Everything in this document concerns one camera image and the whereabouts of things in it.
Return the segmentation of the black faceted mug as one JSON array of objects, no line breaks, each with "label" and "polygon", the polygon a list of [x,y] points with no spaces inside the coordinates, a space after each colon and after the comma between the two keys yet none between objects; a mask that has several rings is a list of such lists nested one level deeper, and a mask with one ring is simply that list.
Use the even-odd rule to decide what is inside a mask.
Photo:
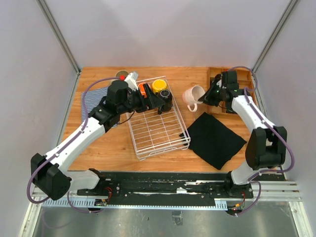
[{"label": "black faceted mug", "polygon": [[158,97],[162,99],[165,104],[158,109],[158,114],[161,115],[164,112],[169,112],[172,109],[172,94],[168,89],[161,90],[158,93]]}]

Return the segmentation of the yellow mug black handle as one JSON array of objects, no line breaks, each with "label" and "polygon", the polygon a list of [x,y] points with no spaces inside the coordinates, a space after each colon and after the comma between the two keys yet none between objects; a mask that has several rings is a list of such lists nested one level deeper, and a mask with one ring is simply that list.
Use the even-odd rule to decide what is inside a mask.
[{"label": "yellow mug black handle", "polygon": [[167,89],[167,83],[163,79],[156,79],[152,82],[152,91],[154,93],[160,93],[162,90]]}]

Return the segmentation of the orange mug black handle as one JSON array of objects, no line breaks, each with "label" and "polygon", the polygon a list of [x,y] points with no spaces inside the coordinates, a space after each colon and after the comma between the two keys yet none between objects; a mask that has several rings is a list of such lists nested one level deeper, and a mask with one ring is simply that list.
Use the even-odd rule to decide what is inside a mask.
[{"label": "orange mug black handle", "polygon": [[144,84],[145,84],[145,83],[139,83],[139,84],[138,84],[138,88],[139,88],[139,90],[140,90],[140,92],[141,92],[141,94],[142,94],[143,96],[147,96],[147,95],[146,95],[145,88],[144,88]]}]

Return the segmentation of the white pink mug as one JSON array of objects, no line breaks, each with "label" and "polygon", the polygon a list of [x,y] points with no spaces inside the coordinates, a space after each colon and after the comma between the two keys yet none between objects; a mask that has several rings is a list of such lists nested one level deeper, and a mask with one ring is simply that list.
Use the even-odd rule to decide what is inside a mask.
[{"label": "white pink mug", "polygon": [[183,95],[182,100],[186,104],[190,112],[196,112],[198,105],[203,102],[199,99],[205,94],[205,90],[200,85],[195,85],[187,89]]}]

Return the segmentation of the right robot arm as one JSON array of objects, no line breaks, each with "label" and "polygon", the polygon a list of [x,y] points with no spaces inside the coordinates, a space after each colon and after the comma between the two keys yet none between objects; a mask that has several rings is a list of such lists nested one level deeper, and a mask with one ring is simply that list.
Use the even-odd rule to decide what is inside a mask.
[{"label": "right robot arm", "polygon": [[236,71],[217,74],[199,101],[210,106],[219,106],[220,102],[225,102],[229,110],[240,116],[251,133],[245,150],[245,161],[239,168],[230,171],[224,180],[223,189],[228,197],[236,197],[254,178],[275,171],[276,167],[284,164],[286,129],[275,126],[263,115],[255,105],[249,89],[240,88]]}]

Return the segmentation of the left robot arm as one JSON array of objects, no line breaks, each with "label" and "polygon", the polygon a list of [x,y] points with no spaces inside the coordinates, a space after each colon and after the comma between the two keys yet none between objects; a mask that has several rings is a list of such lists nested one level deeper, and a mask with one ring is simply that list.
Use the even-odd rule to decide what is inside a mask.
[{"label": "left robot arm", "polygon": [[88,189],[101,195],[106,183],[94,169],[69,171],[75,159],[96,139],[103,136],[120,120],[121,114],[162,107],[165,102],[150,87],[144,85],[145,95],[138,86],[129,86],[116,80],[108,87],[106,96],[89,113],[85,121],[66,140],[44,156],[35,154],[31,158],[31,177],[27,187],[35,184],[48,198],[58,200],[67,192]]}]

